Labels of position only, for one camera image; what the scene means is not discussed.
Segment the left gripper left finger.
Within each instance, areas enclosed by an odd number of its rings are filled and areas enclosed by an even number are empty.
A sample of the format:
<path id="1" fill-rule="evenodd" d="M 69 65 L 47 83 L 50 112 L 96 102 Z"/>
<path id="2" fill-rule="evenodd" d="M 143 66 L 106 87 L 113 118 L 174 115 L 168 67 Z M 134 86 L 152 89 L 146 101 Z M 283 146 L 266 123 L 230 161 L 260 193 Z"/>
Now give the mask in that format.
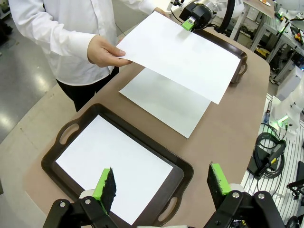
<path id="1" fill-rule="evenodd" d="M 92 196 L 85 196 L 74 203 L 66 199 L 54 201 L 45 228 L 118 228 L 109 216 L 115 196 L 113 169 L 104 169 Z"/>

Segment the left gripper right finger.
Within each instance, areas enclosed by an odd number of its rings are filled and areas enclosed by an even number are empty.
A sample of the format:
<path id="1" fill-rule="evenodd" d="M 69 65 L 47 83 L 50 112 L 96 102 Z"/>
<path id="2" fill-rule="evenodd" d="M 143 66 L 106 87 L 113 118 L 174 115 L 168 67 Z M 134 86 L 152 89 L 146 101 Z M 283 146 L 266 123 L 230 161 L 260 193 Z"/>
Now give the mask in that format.
<path id="1" fill-rule="evenodd" d="M 236 220 L 247 228 L 286 228 L 269 192 L 232 190 L 218 163 L 209 165 L 207 184 L 216 211 L 204 228 L 232 228 Z"/>

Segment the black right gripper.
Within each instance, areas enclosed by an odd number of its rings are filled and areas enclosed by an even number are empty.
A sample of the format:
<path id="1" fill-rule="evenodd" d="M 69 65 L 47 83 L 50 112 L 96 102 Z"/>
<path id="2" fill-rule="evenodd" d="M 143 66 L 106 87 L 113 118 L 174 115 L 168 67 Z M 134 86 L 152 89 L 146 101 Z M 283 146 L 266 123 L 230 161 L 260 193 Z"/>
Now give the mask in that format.
<path id="1" fill-rule="evenodd" d="M 204 4 L 190 3 L 182 10 L 179 18 L 187 31 L 202 30 L 211 21 L 211 11 Z"/>

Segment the white A4 paper sheet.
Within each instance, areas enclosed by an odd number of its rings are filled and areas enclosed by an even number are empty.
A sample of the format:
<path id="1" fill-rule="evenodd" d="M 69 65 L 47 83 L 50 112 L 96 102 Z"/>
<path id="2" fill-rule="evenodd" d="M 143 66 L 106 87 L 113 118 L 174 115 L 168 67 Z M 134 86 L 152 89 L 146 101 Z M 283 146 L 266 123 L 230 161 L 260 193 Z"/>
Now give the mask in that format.
<path id="1" fill-rule="evenodd" d="M 97 116 L 57 158 L 56 163 L 84 190 L 96 187 L 112 168 L 116 196 L 111 211 L 132 225 L 173 167 Z"/>
<path id="2" fill-rule="evenodd" d="M 210 100 L 147 68 L 120 93 L 186 138 L 210 104 Z"/>
<path id="3" fill-rule="evenodd" d="M 117 45 L 125 59 L 144 66 L 219 104 L 240 58 L 185 30 L 158 12 L 138 24 Z"/>

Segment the person's right forearm white sleeve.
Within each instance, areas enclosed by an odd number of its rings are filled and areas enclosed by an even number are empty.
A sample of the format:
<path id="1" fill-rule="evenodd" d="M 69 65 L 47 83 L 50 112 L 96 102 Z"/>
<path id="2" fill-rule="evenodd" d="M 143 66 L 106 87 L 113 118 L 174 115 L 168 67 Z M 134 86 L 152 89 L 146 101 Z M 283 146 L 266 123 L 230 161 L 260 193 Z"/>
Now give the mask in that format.
<path id="1" fill-rule="evenodd" d="M 61 56 L 75 56 L 88 60 L 87 48 L 95 34 L 69 31 L 56 21 L 50 21 L 47 25 L 47 28 L 41 29 L 38 41 L 48 44 L 50 51 Z"/>

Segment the person's left forearm white sleeve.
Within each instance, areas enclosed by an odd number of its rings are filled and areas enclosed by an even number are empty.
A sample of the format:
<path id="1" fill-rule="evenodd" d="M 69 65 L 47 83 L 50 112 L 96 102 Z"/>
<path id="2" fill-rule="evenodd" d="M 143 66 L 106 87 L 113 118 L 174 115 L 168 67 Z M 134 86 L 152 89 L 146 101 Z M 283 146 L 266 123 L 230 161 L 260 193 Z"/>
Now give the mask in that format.
<path id="1" fill-rule="evenodd" d="M 153 13 L 158 7 L 153 0 L 118 0 L 127 7 L 146 14 Z"/>

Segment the person's left hand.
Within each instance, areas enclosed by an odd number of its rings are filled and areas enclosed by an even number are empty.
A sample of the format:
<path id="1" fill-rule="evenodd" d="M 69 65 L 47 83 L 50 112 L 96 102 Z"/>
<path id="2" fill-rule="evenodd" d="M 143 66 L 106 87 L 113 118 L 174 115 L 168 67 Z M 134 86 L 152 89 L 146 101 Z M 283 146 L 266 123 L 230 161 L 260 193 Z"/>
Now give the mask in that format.
<path id="1" fill-rule="evenodd" d="M 169 18 L 168 14 L 165 11 L 163 11 L 162 9 L 158 8 L 158 7 L 156 7 L 153 11 L 158 12 L 158 13 L 162 14 L 163 16 Z"/>

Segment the person's right hand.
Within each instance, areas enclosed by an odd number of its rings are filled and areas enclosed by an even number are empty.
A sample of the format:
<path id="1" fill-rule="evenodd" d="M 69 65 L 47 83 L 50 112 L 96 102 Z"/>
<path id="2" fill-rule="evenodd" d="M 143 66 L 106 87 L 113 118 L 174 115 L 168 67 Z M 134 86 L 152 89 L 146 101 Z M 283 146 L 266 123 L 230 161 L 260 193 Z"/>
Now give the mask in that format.
<path id="1" fill-rule="evenodd" d="M 122 67 L 132 63 L 123 59 L 125 52 L 109 43 L 102 36 L 94 36 L 87 48 L 87 58 L 92 63 L 101 68 L 103 67 Z"/>

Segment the black power adapter box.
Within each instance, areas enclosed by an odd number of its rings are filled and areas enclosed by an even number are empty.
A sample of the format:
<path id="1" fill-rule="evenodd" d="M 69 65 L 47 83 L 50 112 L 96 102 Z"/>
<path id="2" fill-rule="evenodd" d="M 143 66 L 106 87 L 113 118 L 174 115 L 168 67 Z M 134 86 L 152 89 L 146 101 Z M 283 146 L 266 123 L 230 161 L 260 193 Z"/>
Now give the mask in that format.
<path id="1" fill-rule="evenodd" d="M 255 163 L 250 163 L 247 167 L 247 171 L 249 171 L 249 173 L 259 179 L 264 175 L 266 169 L 258 168 Z"/>

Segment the white slotted mounting platform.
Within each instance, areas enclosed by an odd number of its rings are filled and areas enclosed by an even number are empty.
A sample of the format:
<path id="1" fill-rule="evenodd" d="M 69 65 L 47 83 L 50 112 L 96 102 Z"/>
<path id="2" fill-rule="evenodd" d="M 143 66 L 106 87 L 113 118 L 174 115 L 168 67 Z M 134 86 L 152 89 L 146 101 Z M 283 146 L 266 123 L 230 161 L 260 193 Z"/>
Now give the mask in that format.
<path id="1" fill-rule="evenodd" d="M 286 223 L 292 216 L 297 214 L 301 202 L 300 199 L 294 200 L 292 191 L 286 186 L 296 181 L 298 162 L 304 163 L 304 148 L 302 148 L 304 142 L 304 122 L 300 121 L 300 127 L 296 135 L 288 136 L 285 135 L 284 131 L 278 131 L 277 135 L 280 138 L 284 137 L 287 144 L 285 149 L 285 166 L 282 174 L 274 179 L 261 178 L 257 181 L 249 171 L 245 171 L 240 185 L 249 194 L 254 194 L 258 190 L 268 191 L 273 196 L 283 222 Z"/>

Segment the dark brown plastic tray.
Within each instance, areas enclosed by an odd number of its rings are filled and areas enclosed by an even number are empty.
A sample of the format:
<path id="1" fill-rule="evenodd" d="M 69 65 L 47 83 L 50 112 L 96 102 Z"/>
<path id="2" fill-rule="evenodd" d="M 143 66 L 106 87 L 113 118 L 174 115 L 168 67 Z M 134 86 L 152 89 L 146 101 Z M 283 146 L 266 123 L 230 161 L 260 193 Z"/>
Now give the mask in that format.
<path id="1" fill-rule="evenodd" d="M 242 79 L 242 76 L 247 71 L 247 54 L 235 45 L 226 41 L 225 38 L 227 38 L 227 36 L 224 34 L 220 34 L 218 32 L 215 32 L 215 34 L 213 34 L 205 30 L 195 30 L 194 33 L 199 35 L 200 37 L 211 41 L 212 43 L 220 46 L 221 48 L 224 48 L 225 50 L 239 58 L 240 63 L 238 64 L 238 67 L 236 68 L 236 71 L 230 81 L 230 83 L 234 84 L 234 86 L 239 84 Z"/>
<path id="2" fill-rule="evenodd" d="M 77 200 L 85 190 L 56 163 L 56 160 L 98 115 L 173 167 L 152 200 L 132 225 L 112 211 L 111 218 L 120 228 L 164 225 L 179 209 L 182 195 L 193 177 L 193 167 L 101 104 L 92 105 L 79 118 L 70 121 L 59 131 L 54 145 L 41 161 L 42 169 L 68 197 Z"/>

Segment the red and blue screwdriver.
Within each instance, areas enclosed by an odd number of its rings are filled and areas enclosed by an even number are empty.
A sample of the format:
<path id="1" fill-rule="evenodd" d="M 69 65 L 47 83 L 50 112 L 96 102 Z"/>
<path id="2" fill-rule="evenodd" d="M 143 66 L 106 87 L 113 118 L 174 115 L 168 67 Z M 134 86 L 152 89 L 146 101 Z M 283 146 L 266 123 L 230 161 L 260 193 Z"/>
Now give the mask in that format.
<path id="1" fill-rule="evenodd" d="M 263 123 L 269 124 L 269 119 L 270 119 L 270 102 L 268 103 L 266 112 L 264 114 Z"/>

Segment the person in white shirt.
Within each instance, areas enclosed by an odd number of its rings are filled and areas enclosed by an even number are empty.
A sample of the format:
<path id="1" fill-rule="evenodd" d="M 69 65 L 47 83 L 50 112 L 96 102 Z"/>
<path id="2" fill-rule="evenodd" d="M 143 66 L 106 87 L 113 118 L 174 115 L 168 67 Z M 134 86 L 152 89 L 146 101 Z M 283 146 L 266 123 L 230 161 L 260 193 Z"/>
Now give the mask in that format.
<path id="1" fill-rule="evenodd" d="M 80 110 L 130 64 L 117 48 L 112 0 L 9 0 L 19 32 L 39 45 Z"/>

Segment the aluminium profile frame rack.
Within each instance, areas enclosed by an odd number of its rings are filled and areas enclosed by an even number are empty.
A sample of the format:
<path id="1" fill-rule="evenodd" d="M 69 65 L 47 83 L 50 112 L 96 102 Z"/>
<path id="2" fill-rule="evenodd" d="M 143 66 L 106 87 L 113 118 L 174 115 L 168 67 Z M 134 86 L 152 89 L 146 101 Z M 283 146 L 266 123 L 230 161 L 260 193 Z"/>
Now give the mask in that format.
<path id="1" fill-rule="evenodd" d="M 276 37 L 277 40 L 274 44 L 274 48 L 270 52 L 269 56 L 267 57 L 266 61 L 270 63 L 272 59 L 276 56 L 279 49 L 286 45 L 285 49 L 281 53 L 278 58 L 278 67 L 280 64 L 284 64 L 280 71 L 272 75 L 270 77 L 270 82 L 273 84 L 281 84 L 285 78 L 285 75 L 290 71 L 290 68 L 294 68 L 295 64 L 294 61 L 297 60 L 297 57 L 303 56 L 304 57 L 304 44 L 301 45 L 298 41 L 295 40 L 294 35 L 290 29 L 290 26 L 293 22 L 301 22 L 302 19 L 288 19 L 283 17 L 283 20 L 280 24 L 277 24 L 276 27 Z"/>

